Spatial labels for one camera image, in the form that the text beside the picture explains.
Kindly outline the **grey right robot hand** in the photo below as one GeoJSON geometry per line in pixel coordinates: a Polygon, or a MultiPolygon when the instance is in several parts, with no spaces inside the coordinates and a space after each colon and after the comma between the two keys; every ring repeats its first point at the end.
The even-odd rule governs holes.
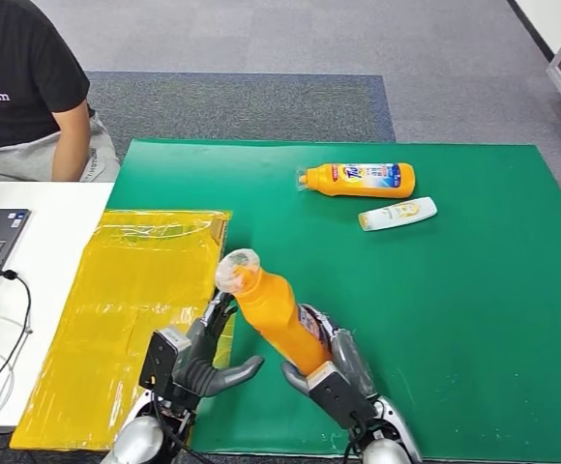
{"type": "Polygon", "coordinates": [[[310,395],[308,379],[327,362],[361,395],[377,395],[370,369],[352,332],[311,304],[296,304],[278,328],[273,345],[287,361],[283,366],[286,380],[305,396],[310,395]]]}

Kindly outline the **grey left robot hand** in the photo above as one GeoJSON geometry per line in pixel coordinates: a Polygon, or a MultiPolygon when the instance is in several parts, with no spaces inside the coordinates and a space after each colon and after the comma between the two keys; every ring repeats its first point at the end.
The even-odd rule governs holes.
{"type": "Polygon", "coordinates": [[[186,360],[174,373],[175,382],[203,398],[216,396],[255,377],[265,363],[264,358],[256,355],[237,366],[222,369],[213,365],[221,335],[237,310],[234,296],[216,292],[205,313],[193,322],[187,332],[191,346],[186,360]]]}

